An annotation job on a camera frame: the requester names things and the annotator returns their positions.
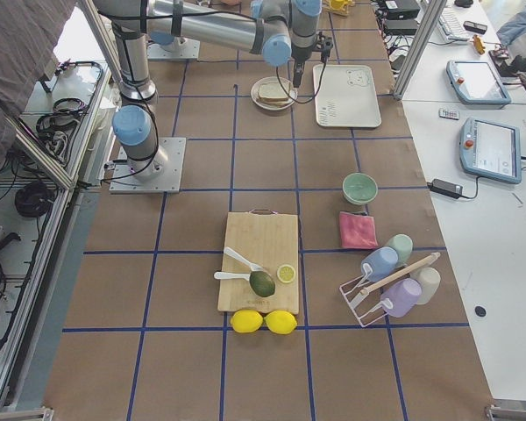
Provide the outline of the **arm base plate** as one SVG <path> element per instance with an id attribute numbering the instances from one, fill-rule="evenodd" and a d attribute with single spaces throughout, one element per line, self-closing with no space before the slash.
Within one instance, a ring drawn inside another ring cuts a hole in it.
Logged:
<path id="1" fill-rule="evenodd" d="M 147 48 L 149 61 L 187 61 L 197 60 L 200 42 L 194 39 L 175 39 L 172 44 L 160 45 L 150 43 Z"/>
<path id="2" fill-rule="evenodd" d="M 128 165 L 126 152 L 119 147 L 118 159 L 123 163 L 114 167 L 110 176 L 111 194 L 178 193 L 181 189 L 181 173 L 185 157 L 186 139 L 164 137 L 152 164 L 142 172 L 137 162 Z"/>

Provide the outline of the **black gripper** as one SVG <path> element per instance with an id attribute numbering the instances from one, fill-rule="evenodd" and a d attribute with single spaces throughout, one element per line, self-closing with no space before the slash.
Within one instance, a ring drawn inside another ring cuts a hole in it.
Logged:
<path id="1" fill-rule="evenodd" d="M 293 86 L 300 87 L 304 73 L 305 61 L 312 55 L 312 35 L 291 33 L 291 57 L 294 59 Z"/>

